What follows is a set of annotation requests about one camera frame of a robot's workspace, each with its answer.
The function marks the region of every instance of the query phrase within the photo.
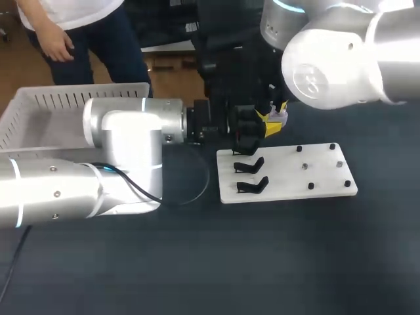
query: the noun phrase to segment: wooden floor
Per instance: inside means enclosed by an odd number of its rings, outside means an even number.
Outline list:
[[[21,87],[52,85],[49,69],[43,59],[26,39],[24,30],[11,18],[2,18],[0,26],[10,31],[11,42],[0,41],[0,114]],[[192,57],[146,56],[149,68],[155,66],[173,66],[174,70],[150,72],[157,98],[181,98],[184,104],[191,106],[194,99],[204,97],[201,77],[195,70],[181,68],[182,60]],[[95,83],[110,83],[106,68],[96,56],[91,58]]]

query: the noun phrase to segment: white board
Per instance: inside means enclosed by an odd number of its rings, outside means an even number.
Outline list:
[[[340,146],[334,145],[334,150],[330,149],[330,143],[303,145],[301,152],[297,146],[259,148],[254,156],[233,156],[231,150],[218,151],[220,199],[223,203],[247,203],[354,196],[357,185]],[[235,162],[254,165],[260,157],[265,163],[257,174],[235,173]],[[338,162],[342,162],[342,167],[337,166]],[[258,184],[265,176],[270,182],[261,194],[238,193],[237,182]]]

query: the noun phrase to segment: black cable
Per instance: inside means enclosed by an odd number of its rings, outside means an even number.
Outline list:
[[[12,260],[12,263],[10,265],[9,272],[7,273],[6,283],[3,286],[3,290],[2,290],[1,295],[0,295],[0,305],[1,305],[1,303],[3,302],[3,300],[5,298],[5,295],[7,293],[7,289],[9,288],[9,284],[10,284],[10,282],[12,280],[12,277],[13,277],[14,267],[16,266],[16,264],[18,262],[18,259],[19,259],[19,256],[20,256],[20,252],[22,251],[22,248],[23,248],[23,246],[25,244],[26,238],[28,238],[28,234],[31,231],[31,228],[32,228],[32,226],[29,225],[25,229],[24,233],[20,237],[20,240],[19,240],[19,243],[18,243],[18,247],[14,251],[13,260]]]
[[[165,200],[159,199],[158,197],[153,196],[152,194],[148,193],[143,188],[141,188],[135,181],[133,181],[130,178],[129,175],[127,175],[121,169],[118,169],[117,167],[115,167],[113,165],[110,165],[110,164],[107,164],[107,163],[92,163],[92,165],[95,166],[95,167],[107,168],[111,171],[114,171],[119,176],[121,176],[123,179],[125,179],[129,184],[131,184],[131,186],[136,188],[141,194],[145,195],[150,200],[153,200],[155,202],[158,202],[162,205],[166,205],[166,206],[169,206],[169,207],[180,207],[180,206],[183,206],[183,205],[188,205],[189,203],[192,203],[192,202],[196,201],[198,198],[200,198],[204,194],[204,192],[207,190],[207,188],[209,187],[209,183],[210,183],[210,168],[209,168],[208,164],[205,162],[203,157],[201,157],[199,154],[197,154],[194,150],[192,150],[192,151],[193,151],[193,153],[195,153],[197,155],[201,164],[205,168],[205,176],[206,176],[205,184],[204,184],[204,187],[201,190],[201,192],[196,197],[194,197],[191,200],[184,201],[184,202],[181,202],[181,203],[177,203],[177,202],[173,202],[173,201],[165,201]]]

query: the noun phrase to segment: hand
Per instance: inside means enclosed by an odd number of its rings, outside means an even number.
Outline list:
[[[74,49],[72,40],[60,26],[48,20],[35,29],[43,52],[53,61],[74,60],[67,48]]]

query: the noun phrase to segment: white crate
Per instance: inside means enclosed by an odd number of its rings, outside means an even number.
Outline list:
[[[0,119],[0,157],[95,157],[83,135],[83,108],[92,97],[147,97],[149,84],[124,83],[19,89]]]

